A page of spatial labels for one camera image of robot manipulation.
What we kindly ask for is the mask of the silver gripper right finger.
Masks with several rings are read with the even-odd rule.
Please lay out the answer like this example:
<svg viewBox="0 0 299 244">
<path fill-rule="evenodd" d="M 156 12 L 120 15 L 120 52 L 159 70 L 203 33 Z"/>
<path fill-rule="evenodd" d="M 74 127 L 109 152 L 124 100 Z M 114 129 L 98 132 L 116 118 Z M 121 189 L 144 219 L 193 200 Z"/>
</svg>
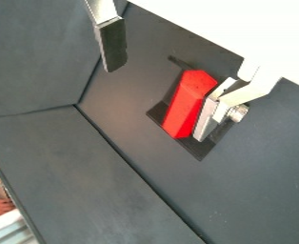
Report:
<svg viewBox="0 0 299 244">
<path fill-rule="evenodd" d="M 245 59 L 237 78 L 228 77 L 204 101 L 193 138 L 203 142 L 227 118 L 239 123 L 248 112 L 245 103 L 267 95 L 280 79 L 277 71 Z"/>
</svg>

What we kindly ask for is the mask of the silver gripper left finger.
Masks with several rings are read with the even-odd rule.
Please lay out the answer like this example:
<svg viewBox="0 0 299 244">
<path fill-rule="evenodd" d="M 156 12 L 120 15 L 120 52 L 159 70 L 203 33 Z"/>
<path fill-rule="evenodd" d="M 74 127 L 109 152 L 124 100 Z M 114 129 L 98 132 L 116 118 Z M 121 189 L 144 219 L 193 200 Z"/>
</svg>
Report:
<svg viewBox="0 0 299 244">
<path fill-rule="evenodd" d="M 116 71 L 127 62 L 125 23 L 113 0 L 84 0 L 94 26 L 94 38 L 106 72 Z"/>
</svg>

